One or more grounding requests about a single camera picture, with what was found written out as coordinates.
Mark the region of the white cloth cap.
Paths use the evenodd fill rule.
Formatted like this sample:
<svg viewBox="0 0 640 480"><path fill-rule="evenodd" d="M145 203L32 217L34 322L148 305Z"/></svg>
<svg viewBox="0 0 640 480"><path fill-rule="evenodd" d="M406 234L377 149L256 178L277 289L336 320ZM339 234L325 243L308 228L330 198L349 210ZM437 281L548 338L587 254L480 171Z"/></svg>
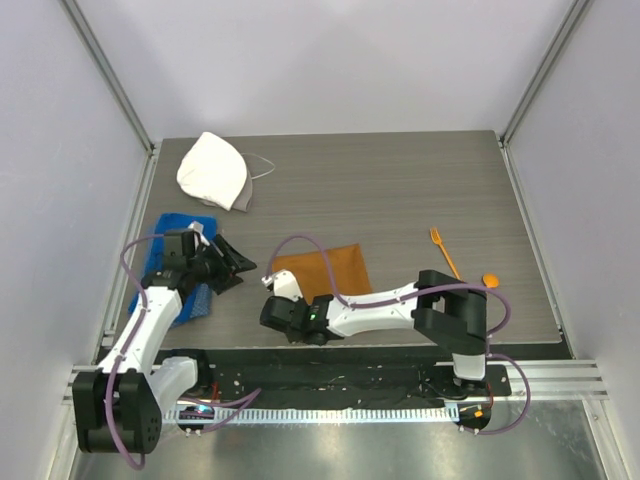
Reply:
<svg viewBox="0 0 640 480"><path fill-rule="evenodd" d="M225 211L247 212L253 185L240 152L226 140L203 132L183 157L176 180L181 190Z"/></svg>

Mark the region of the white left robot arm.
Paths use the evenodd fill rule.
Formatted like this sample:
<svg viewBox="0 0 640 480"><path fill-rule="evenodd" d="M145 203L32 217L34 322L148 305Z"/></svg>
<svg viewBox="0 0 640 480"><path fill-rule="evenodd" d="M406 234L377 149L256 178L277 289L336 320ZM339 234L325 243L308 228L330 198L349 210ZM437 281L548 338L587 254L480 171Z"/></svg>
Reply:
<svg viewBox="0 0 640 480"><path fill-rule="evenodd" d="M157 238L160 265L131 279L138 300L120 337L97 366L72 383L76 435L85 453L119 453L127 461L145 456L158 444L163 416L183 395L200 399L211 391L214 374L203 351L182 349L159 367L154 362L199 287L223 293L257 267L222 235L207 239L197 222Z"/></svg>

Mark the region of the orange plastic fork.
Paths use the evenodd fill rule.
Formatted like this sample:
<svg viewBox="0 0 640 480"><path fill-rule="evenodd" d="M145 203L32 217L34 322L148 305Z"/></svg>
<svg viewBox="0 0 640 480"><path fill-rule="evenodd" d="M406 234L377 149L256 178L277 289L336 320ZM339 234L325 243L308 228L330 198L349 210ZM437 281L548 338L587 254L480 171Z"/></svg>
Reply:
<svg viewBox="0 0 640 480"><path fill-rule="evenodd" d="M444 242L441 238L441 235L439 233L439 230L437 227L431 227L430 228L430 238L431 241L434 245L436 245L440 252L442 253L447 265L449 266L449 268L451 269L451 272L453 273L454 277L457 280L461 279L461 276L459 274L459 271L455 265L455 262L453 261L452 257L450 256L448 250L446 249Z"/></svg>

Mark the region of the blue towel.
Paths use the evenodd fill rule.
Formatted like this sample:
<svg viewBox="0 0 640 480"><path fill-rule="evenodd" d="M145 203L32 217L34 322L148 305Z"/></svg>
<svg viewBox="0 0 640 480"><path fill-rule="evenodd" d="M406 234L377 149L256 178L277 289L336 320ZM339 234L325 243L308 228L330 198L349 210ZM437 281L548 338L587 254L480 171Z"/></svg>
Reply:
<svg viewBox="0 0 640 480"><path fill-rule="evenodd" d="M157 272L161 272L165 265L165 242L167 240L177 241L177 254L181 256L182 241L181 237L187 234L187 258L194 257L199 251L212 247L213 237L217 229L216 219L207 216L192 216L182 213L164 213L162 214L154 227L146 237L140 237L139 242L149 241L150 246L147 250L147 257L141 275L133 276L133 279L140 284L136 288L137 293L131 301L128 312L133 320L137 321L143 311L142 287L143 280L146 277L154 278ZM189 320L204 317L211 311L211 303L213 298L213 290L206 283L199 283L195 289L187 296L183 306L179 312L173 317L172 326L183 325Z"/></svg>

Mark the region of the right aluminium frame post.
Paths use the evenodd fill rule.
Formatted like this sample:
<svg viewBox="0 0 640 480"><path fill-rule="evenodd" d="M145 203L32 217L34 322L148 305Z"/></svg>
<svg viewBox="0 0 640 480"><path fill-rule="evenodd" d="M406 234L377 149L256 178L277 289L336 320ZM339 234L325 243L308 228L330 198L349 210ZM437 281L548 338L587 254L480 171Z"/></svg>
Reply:
<svg viewBox="0 0 640 480"><path fill-rule="evenodd" d="M520 97L504 131L498 136L501 148L505 149L514 139L534 101L543 89L545 82L553 72L591 5L591 0L574 0L570 3L569 9L545 49L542 59Z"/></svg>

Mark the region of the orange plastic spoon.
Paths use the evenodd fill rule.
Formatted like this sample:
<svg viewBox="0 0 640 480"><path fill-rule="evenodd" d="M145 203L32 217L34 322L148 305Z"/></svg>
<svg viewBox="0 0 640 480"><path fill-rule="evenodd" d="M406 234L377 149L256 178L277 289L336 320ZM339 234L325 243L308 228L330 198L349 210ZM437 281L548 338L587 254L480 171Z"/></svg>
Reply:
<svg viewBox="0 0 640 480"><path fill-rule="evenodd" d="M491 289L498 288L500 286L500 279L497 275L493 273L485 273L482 276L483 284Z"/></svg>

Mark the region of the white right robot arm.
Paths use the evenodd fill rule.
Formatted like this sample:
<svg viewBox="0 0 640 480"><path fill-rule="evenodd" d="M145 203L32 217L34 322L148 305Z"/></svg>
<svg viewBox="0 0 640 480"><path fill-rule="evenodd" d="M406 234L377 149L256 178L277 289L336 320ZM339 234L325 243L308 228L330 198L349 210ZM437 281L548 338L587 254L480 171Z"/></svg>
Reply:
<svg viewBox="0 0 640 480"><path fill-rule="evenodd" d="M487 294L484 285L463 283L424 270L413 283L385 292L308 302L294 274L281 270L262 278L270 292L260 324L283 333L290 343L322 346L367 332L412 330L434 342L453 361L457 391L472 395L488 381Z"/></svg>

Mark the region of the aluminium frame post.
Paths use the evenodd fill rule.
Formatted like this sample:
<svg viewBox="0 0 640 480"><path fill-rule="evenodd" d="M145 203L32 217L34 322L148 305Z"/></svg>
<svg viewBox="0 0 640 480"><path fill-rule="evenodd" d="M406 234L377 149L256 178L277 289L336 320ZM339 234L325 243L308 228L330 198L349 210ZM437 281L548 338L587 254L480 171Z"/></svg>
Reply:
<svg viewBox="0 0 640 480"><path fill-rule="evenodd" d="M504 131L498 136L501 148L505 149L514 139L534 101L543 89L545 82L553 72L591 5L591 0L574 0L570 3L569 9L545 49L542 59L520 97Z"/></svg>
<svg viewBox="0 0 640 480"><path fill-rule="evenodd" d="M108 90L112 94L117 106L124 115L135 137L141 144L143 150L148 155L151 155L154 152L154 142L137 114L79 2L76 0L60 0L59 4L67 15L72 27L78 34L82 44L87 49L89 56L105 82Z"/></svg>

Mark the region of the left aluminium frame post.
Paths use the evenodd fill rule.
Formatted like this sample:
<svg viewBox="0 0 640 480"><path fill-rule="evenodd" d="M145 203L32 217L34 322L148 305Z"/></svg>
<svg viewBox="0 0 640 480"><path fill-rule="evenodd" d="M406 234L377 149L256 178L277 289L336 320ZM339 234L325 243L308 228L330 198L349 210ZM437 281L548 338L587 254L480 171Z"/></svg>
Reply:
<svg viewBox="0 0 640 480"><path fill-rule="evenodd" d="M89 56L105 82L108 90L112 94L117 106L124 115L135 137L141 144L143 150L148 155L151 155L154 152L154 142L137 114L79 2L76 0L60 0L59 4L67 15L72 27L78 34L82 44L87 49Z"/></svg>

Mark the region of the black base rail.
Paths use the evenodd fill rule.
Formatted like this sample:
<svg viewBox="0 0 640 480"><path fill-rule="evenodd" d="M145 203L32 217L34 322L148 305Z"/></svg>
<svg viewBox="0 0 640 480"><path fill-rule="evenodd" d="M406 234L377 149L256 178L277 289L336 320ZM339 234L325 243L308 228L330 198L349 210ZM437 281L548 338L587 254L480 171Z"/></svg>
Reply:
<svg viewBox="0 0 640 480"><path fill-rule="evenodd" d="M480 382L460 381L435 346L195 349L207 386L222 400L258 394L256 409L408 409L511 395L506 368L491 364Z"/></svg>

